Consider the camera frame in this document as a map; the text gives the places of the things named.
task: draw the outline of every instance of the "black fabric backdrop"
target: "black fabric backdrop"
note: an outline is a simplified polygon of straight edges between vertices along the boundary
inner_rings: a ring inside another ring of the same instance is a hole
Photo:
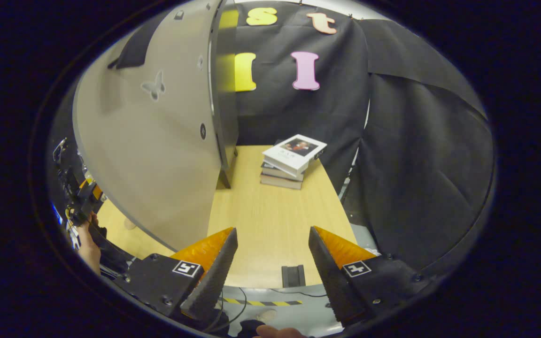
[[[250,9],[273,7],[278,21],[248,26]],[[328,144],[320,160],[339,192],[362,136],[369,104],[367,48],[363,31],[345,15],[322,8],[285,2],[238,4],[236,53],[252,52],[256,89],[238,92],[240,145],[274,144],[297,133]],[[335,34],[318,32],[307,13],[335,19]],[[313,52],[315,91],[296,90],[292,52]]]
[[[275,8],[278,21],[248,26],[257,7]],[[487,115],[464,75],[395,22],[273,1],[238,9],[236,52],[256,54],[257,86],[238,93],[239,144],[273,144],[295,133],[328,143],[320,160],[336,192],[359,147],[348,214],[369,228],[381,252],[427,274],[451,271],[464,254],[448,252],[486,207],[494,174]],[[318,32],[307,13],[326,13],[337,33]],[[318,54],[319,90],[292,87],[294,51]],[[468,251],[476,237],[459,248]]]

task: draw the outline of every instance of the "finger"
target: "finger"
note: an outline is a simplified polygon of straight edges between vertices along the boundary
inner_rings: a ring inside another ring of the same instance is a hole
[[[300,331],[294,329],[293,327],[290,327],[279,330],[275,338],[306,338],[306,336],[302,335]]]
[[[256,328],[256,333],[260,334],[262,338],[276,338],[279,330],[269,325],[260,325]]]

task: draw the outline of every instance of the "stack of books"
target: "stack of books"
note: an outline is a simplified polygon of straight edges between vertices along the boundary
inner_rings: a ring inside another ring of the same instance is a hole
[[[263,152],[260,183],[302,189],[304,171],[325,151],[326,143],[303,135],[277,141],[273,148]]]

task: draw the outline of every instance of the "pink letter i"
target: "pink letter i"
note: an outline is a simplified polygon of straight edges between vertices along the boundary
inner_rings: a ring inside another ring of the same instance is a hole
[[[294,82],[294,88],[305,90],[317,90],[320,84],[314,79],[314,60],[318,55],[310,52],[293,52],[292,56],[296,59],[296,68],[298,77]]]

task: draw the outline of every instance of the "gray partition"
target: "gray partition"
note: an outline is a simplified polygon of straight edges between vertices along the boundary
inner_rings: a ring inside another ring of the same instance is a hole
[[[172,250],[206,237],[221,168],[208,75],[220,1],[170,11],[141,65],[108,68],[127,38],[119,41],[84,73],[73,105],[77,145],[94,179],[127,218]]]

